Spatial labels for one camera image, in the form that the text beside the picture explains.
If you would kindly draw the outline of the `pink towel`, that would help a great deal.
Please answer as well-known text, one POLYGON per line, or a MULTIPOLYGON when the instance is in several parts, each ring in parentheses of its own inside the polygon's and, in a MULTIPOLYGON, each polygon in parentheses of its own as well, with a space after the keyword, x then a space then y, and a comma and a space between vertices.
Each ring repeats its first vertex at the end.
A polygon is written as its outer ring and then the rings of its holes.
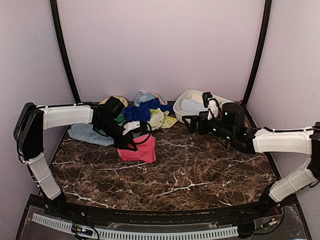
POLYGON ((137 145, 137 151, 117 149, 119 157, 124 162, 143 161, 145 163, 154 163, 156 161, 156 138, 150 136, 147 141, 137 145))

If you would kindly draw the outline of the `large pale blue towel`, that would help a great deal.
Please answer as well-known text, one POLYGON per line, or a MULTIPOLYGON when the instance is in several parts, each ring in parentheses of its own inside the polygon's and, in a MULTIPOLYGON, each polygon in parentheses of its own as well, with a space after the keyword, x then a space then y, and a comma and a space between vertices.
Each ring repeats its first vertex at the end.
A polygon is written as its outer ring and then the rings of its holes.
POLYGON ((201 102, 198 102, 191 98, 185 98, 182 100, 180 107, 183 111, 190 115, 199 115, 200 112, 206 112, 207 108, 201 102))

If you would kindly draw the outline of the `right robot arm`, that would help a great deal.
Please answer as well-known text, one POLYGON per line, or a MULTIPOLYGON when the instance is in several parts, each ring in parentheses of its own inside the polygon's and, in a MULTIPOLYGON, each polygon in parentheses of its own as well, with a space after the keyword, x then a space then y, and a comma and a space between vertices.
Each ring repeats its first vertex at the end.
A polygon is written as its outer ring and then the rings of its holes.
POLYGON ((245 125, 243 116, 207 119, 186 115, 183 123, 191 133, 211 133, 226 140, 245 154, 268 154, 280 171, 280 178, 270 183, 255 205, 255 213, 266 217, 287 197, 320 181, 320 124, 302 129, 254 128, 245 125))

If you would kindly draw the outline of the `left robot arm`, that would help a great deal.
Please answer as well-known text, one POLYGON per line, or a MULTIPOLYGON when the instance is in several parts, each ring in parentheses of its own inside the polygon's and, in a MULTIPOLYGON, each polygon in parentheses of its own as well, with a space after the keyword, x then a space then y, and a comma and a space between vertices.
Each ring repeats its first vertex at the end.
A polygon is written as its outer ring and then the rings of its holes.
POLYGON ((13 131, 17 155, 58 217, 67 218, 71 213, 66 196, 51 171, 67 127, 90 124, 99 134, 112 138, 116 149, 137 151, 137 144, 125 127, 115 121, 123 107, 116 98, 105 104, 36 105, 27 102, 23 106, 13 131))

